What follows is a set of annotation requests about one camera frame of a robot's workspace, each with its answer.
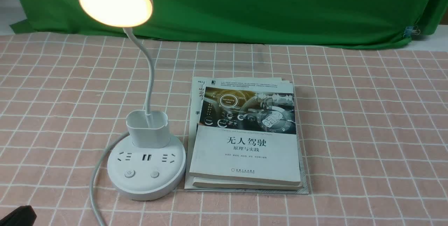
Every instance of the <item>desk lamp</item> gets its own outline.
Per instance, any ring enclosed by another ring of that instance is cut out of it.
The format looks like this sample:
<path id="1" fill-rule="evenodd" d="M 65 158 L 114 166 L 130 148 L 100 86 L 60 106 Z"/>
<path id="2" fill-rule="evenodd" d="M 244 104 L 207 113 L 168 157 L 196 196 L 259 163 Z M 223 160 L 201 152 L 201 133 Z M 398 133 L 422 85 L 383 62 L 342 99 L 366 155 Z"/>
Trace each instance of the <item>desk lamp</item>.
<path id="1" fill-rule="evenodd" d="M 107 173 L 117 191 L 134 200 L 158 199 L 171 192 L 182 179 L 186 167 L 185 149 L 169 132 L 168 116 L 151 111 L 154 84 L 154 63 L 148 50 L 132 33 L 132 27 L 142 25 L 152 15 L 152 0 L 79 0 L 82 9 L 94 20 L 121 27 L 148 60 L 150 77 L 144 110 L 134 110 L 126 116 L 128 132 L 112 142 L 96 165 L 89 185 L 91 205 L 101 226 L 106 226 L 94 200 L 94 182 L 103 159 Z"/>

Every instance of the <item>pen holder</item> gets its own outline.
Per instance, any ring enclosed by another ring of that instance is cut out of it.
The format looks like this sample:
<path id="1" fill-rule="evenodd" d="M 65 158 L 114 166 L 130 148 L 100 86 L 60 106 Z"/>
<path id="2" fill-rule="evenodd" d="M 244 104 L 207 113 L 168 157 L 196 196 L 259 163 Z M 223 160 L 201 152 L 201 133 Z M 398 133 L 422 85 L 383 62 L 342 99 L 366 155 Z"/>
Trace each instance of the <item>pen holder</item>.
<path id="1" fill-rule="evenodd" d="M 168 116 L 165 112 L 151 111 L 147 117 L 144 110 L 134 110 L 126 116 L 126 126 L 132 143 L 138 148 L 163 148 L 170 143 Z"/>

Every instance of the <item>book cover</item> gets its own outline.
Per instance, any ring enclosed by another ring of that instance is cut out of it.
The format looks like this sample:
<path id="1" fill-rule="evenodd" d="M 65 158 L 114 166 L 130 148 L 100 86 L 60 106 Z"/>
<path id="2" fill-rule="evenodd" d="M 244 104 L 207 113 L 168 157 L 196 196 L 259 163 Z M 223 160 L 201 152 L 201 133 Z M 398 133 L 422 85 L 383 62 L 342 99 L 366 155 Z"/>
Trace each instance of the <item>book cover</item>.
<path id="1" fill-rule="evenodd" d="M 300 185 L 292 84 L 211 80 L 189 174 Z"/>
<path id="2" fill-rule="evenodd" d="M 200 118 L 200 110 L 202 106 L 203 98 L 203 86 L 209 84 L 211 80 L 239 80 L 239 81 L 251 81 L 256 80 L 267 81 L 267 82 L 283 82 L 289 83 L 289 81 L 282 81 L 279 77 L 273 78 L 250 78 L 250 77 L 236 77 L 236 78 L 208 78 L 208 77 L 198 77 L 192 78 L 191 86 L 191 101 L 190 101 L 190 114 L 189 114 L 189 130 L 188 130 L 188 148 L 187 148 L 187 168 L 185 173 L 185 184 L 184 189 L 186 191 L 193 192 L 232 192 L 232 193 L 259 193 L 259 194 L 308 194 L 308 183 L 306 181 L 306 170 L 304 166 L 304 160 L 302 157 L 302 152 L 299 149 L 297 152 L 299 154 L 299 164 L 300 164 L 300 175 L 302 188 L 298 190 L 285 190 L 285 189 L 254 189 L 254 188 L 242 188 L 238 186 L 229 186 L 229 188 L 218 188 L 218 187 L 198 187 L 194 186 L 195 179 L 198 177 L 193 177 L 189 174 L 190 163 L 193 155 L 193 149 L 195 147 L 196 141 L 196 131 L 197 124 Z M 216 179 L 201 178 L 204 181 L 214 182 Z M 227 180 L 226 183 L 238 183 L 238 181 Z"/>

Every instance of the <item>lamp head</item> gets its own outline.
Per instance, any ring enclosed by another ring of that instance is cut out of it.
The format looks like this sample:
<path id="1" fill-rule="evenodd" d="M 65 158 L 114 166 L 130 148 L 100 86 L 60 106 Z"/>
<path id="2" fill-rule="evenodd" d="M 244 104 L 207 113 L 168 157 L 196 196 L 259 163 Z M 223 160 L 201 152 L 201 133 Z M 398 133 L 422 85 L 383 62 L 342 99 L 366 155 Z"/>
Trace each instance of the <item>lamp head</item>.
<path id="1" fill-rule="evenodd" d="M 94 20 L 115 27 L 134 27 L 152 15 L 152 0 L 79 0 L 83 10 Z"/>

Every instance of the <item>flexible gooseneck arm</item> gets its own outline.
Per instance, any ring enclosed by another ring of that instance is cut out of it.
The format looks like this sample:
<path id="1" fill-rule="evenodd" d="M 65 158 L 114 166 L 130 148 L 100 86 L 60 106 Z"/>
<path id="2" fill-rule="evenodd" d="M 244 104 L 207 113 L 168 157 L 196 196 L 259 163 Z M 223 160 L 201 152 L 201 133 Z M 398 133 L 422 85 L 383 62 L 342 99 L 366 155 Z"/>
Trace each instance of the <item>flexible gooseneck arm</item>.
<path id="1" fill-rule="evenodd" d="M 152 127 L 152 116 L 151 116 L 151 94 L 152 94 L 152 86 L 154 84 L 154 63 L 151 59 L 151 56 L 149 55 L 148 50 L 146 47 L 143 46 L 139 42 L 139 40 L 135 37 L 135 35 L 132 33 L 132 28 L 123 28 L 123 31 L 126 33 L 128 38 L 143 52 L 146 56 L 146 59 L 148 60 L 148 66 L 149 66 L 149 81 L 148 81 L 148 89 L 146 92 L 146 98 L 145 98 L 145 115 L 146 120 L 148 123 L 148 127 Z"/>

